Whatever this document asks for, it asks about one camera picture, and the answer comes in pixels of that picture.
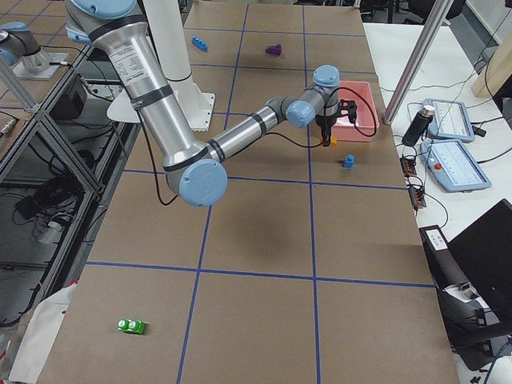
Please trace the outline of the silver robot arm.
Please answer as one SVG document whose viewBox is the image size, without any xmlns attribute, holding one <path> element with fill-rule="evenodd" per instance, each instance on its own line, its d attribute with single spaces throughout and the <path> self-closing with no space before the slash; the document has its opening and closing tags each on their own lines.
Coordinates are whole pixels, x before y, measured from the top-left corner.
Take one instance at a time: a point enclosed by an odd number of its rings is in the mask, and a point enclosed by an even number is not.
<svg viewBox="0 0 512 384">
<path fill-rule="evenodd" d="M 24 79 L 50 79 L 67 64 L 67 53 L 45 51 L 23 22 L 1 25 L 1 58 Z"/>
<path fill-rule="evenodd" d="M 226 159 L 281 122 L 305 127 L 316 117 L 338 116 L 339 71 L 318 67 L 297 97 L 272 98 L 259 111 L 208 142 L 193 134 L 173 89 L 146 39 L 148 22 L 135 1 L 67 1 L 67 22 L 107 53 L 135 112 L 163 153 L 169 188 L 194 206 L 211 206 L 226 192 Z"/>
</svg>

